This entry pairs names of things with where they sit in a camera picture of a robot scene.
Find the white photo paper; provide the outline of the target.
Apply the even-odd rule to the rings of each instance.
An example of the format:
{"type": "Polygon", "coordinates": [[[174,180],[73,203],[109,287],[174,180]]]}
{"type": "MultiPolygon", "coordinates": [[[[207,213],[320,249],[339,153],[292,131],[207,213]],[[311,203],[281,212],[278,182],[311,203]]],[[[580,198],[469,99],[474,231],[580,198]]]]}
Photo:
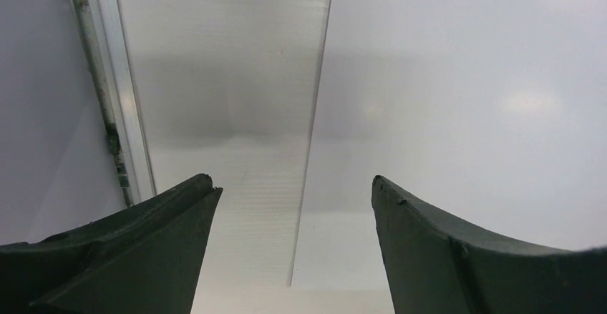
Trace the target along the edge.
{"type": "Polygon", "coordinates": [[[331,0],[291,286],[386,290],[383,175],[539,245],[606,245],[606,0],[331,0]]]}

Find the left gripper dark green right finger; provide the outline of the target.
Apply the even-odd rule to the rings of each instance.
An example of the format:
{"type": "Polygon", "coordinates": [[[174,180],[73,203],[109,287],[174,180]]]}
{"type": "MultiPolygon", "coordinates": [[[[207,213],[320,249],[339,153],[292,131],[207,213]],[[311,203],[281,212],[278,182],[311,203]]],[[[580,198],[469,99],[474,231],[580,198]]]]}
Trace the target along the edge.
{"type": "Polygon", "coordinates": [[[568,251],[497,234],[382,176],[377,236],[396,313],[604,313],[606,249],[568,251]]]}

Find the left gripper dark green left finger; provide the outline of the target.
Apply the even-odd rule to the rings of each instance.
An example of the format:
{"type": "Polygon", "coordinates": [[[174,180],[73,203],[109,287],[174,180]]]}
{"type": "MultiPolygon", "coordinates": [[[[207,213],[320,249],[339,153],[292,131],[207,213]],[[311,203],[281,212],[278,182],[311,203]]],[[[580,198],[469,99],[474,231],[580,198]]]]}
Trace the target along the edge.
{"type": "Polygon", "coordinates": [[[40,242],[1,247],[3,313],[189,313],[222,189],[199,174],[40,242]]]}

